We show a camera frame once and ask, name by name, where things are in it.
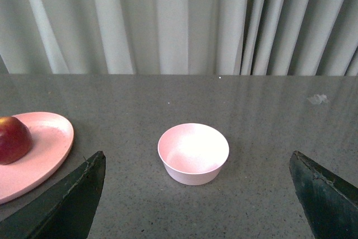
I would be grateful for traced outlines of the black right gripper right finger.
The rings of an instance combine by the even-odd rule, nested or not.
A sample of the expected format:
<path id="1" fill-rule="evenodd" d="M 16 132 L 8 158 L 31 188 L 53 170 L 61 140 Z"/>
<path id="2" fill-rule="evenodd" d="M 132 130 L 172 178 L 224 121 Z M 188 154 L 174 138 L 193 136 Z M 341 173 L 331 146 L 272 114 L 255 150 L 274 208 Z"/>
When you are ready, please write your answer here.
<path id="1" fill-rule="evenodd" d="M 289 171 L 315 238 L 357 238 L 357 187 L 299 151 Z"/>

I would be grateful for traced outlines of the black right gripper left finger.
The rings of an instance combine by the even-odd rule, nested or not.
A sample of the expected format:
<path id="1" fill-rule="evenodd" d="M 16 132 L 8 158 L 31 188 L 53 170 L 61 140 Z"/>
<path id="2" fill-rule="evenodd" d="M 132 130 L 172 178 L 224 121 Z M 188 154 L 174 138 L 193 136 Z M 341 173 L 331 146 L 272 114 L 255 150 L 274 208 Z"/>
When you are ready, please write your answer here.
<path id="1" fill-rule="evenodd" d="M 1 238 L 87 238 L 101 198 L 106 157 L 96 152 L 1 221 Z"/>

